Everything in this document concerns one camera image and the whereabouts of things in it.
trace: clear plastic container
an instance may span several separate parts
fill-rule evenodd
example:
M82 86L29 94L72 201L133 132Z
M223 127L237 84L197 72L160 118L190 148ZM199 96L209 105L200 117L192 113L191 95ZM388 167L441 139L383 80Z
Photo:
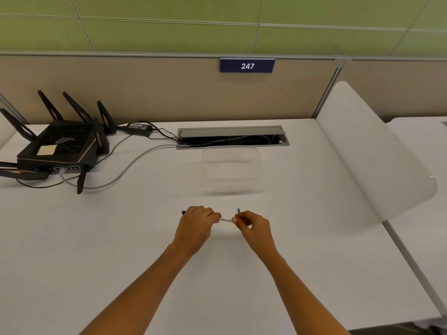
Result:
M258 186L262 173L262 160L256 147L206 147L202 152L202 185L205 190L252 190Z

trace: sticky note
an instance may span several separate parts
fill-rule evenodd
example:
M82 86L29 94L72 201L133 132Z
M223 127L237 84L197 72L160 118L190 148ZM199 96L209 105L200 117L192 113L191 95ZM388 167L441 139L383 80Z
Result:
M37 155L53 155L57 145L40 146Z

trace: hand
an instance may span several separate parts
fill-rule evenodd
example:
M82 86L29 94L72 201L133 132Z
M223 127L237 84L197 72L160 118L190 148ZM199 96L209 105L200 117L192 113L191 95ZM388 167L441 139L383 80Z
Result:
M211 208L191 206L180 219L172 245L189 256L194 255L210 237L211 226L222 215Z
M269 220L250 211L236 214L231 220L241 230L250 248L262 262L265 263L266 259L278 254Z

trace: marker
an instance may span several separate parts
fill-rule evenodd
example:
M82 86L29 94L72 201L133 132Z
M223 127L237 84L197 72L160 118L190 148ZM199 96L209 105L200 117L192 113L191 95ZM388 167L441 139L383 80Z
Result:
M233 221L231 221L231 220L227 220L227 219L225 219L225 218L220 218L219 221L225 221L225 222L231 222L231 223L233 223Z

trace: person's left hand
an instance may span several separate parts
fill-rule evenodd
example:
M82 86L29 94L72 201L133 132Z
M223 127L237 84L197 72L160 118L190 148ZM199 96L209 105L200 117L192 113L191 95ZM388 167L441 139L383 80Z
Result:
M222 215L211 208L191 206L180 219L172 245L189 256L194 255L210 237L211 226Z

